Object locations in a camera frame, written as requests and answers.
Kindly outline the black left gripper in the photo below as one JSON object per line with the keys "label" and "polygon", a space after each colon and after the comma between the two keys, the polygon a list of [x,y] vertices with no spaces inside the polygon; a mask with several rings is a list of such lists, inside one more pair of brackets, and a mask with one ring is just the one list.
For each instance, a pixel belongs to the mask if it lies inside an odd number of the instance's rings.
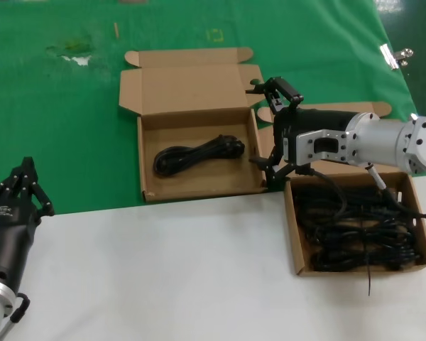
{"label": "black left gripper", "polygon": [[38,184],[34,160],[24,157],[0,184],[0,283],[20,287],[40,217],[54,215],[51,200]]}

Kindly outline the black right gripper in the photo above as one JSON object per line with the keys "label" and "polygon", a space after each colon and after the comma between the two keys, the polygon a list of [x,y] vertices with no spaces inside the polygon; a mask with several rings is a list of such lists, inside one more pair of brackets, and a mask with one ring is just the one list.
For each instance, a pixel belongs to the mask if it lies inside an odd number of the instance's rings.
{"label": "black right gripper", "polygon": [[306,175],[307,164],[317,160],[347,163],[347,133],[357,112],[299,108],[303,96],[282,77],[250,85],[246,94],[263,94],[274,115],[270,156],[249,159],[263,171],[266,188],[289,180],[292,172]]}

